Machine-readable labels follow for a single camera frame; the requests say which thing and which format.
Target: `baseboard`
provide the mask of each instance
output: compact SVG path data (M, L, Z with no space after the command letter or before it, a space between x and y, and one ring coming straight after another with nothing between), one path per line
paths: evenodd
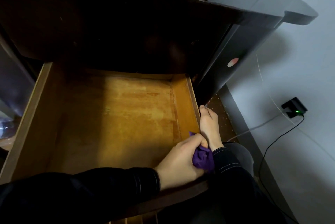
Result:
M222 104L224 105L224 109L226 110L227 114L229 114L229 120L232 124L232 127L234 131L236 132L236 135L244 133L249 130L247 124L245 123L245 120L240 112L240 110L237 107L237 104L235 103L231 93L229 92L229 89L227 85L224 85L219 91L218 95L221 99ZM261 150L258 148L256 141L254 140L252 134L250 132L245 133L241 136L237 137L238 141L241 145L246 147L253 159L254 159L254 177L255 180L258 182L260 188L262 191L265 191L265 189L262 187L262 185L259 183L258 180L258 171L259 166L262 161L263 155ZM262 164L262 182L266 186L267 190L271 194L273 200L275 201L276 205L283 210L286 214L291 216L295 219L290 207L288 206L282 192L280 191L278 184L274 180L274 177L270 171L270 168L266 161Z

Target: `hand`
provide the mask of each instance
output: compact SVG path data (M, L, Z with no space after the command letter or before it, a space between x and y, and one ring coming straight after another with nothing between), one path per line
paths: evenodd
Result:
M193 166L192 157L195 149L208 143L200 134L179 142L155 168L158 173L161 190L187 184L202 176L205 171Z
M200 131L202 136L208 140L209 147L212 151L223 147L217 114L209 108L201 105L199 107L201 113Z

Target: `purple cloth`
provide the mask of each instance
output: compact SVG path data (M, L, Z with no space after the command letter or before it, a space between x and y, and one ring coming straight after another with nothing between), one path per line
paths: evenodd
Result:
M209 148L205 148L201 145L198 146L193 154L192 162L196 168L207 170L208 173L214 172L213 152Z

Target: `person's left hand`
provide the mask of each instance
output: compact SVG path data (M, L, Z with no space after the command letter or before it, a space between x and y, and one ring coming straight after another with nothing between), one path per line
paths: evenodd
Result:
M158 173L161 190L187 184L202 176L205 171L193 166L192 157L195 149L208 143L201 134L196 134L179 142L155 168Z

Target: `black sleeve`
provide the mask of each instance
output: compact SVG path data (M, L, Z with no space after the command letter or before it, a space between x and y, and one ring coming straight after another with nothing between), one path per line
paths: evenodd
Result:
M260 190L253 177L225 147L213 152L216 177L212 189L224 202L222 211L230 223L286 223L281 211Z
M0 222L107 223L159 191L151 168L43 173L0 186Z

